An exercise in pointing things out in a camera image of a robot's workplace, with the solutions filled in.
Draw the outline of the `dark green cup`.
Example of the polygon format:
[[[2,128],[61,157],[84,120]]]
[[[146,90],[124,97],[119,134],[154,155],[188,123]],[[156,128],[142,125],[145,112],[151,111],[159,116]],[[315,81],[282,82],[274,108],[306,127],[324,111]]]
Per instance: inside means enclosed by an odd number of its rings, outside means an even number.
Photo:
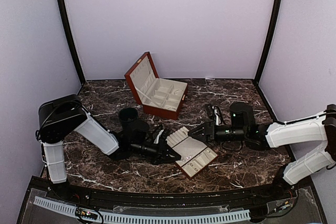
[[[122,128],[127,127],[131,122],[139,118],[139,114],[136,108],[124,108],[119,111],[118,118]]]

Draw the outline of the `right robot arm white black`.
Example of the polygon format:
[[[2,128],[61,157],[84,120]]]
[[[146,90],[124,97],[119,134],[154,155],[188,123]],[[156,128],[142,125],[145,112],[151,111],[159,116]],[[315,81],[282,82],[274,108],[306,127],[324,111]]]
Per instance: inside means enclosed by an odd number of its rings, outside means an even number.
[[[253,150],[264,151],[283,145],[308,141],[321,144],[298,160],[282,166],[268,195],[273,200],[287,193],[288,187],[323,168],[335,167],[335,104],[316,115],[290,122],[255,122],[252,106],[234,102],[229,107],[231,124],[216,125],[205,122],[189,131],[188,135],[204,143],[243,141]]]

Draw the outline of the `red jewelry tray cream insert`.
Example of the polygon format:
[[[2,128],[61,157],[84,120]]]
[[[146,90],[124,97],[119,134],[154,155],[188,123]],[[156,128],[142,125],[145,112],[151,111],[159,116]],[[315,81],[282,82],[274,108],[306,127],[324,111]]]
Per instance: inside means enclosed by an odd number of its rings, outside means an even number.
[[[203,142],[188,136],[189,130],[182,127],[167,137],[168,145],[181,155],[176,161],[179,169],[189,178],[193,178],[206,166],[214,161],[218,155]]]

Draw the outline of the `red wooden jewelry box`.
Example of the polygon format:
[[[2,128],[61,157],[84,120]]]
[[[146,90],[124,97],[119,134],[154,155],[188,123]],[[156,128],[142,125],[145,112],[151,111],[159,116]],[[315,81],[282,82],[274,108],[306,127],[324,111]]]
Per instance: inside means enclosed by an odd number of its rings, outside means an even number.
[[[124,75],[136,103],[147,114],[177,120],[188,84],[160,78],[149,52],[145,52]]]

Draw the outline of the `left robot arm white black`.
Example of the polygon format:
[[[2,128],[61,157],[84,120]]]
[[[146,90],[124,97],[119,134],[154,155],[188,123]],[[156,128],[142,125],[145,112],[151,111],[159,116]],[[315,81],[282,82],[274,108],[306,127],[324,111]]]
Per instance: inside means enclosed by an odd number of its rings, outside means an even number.
[[[63,150],[64,138],[77,132],[113,160],[129,158],[139,153],[151,159],[151,164],[169,164],[179,161],[181,156],[167,143],[170,132],[163,126],[150,131],[150,126],[139,119],[134,108],[119,112],[122,131],[108,130],[82,105],[75,94],[68,95],[42,104],[38,110],[39,129],[36,140],[43,147],[44,163],[49,178],[54,184],[53,191],[63,201],[74,197],[74,189],[69,186]]]

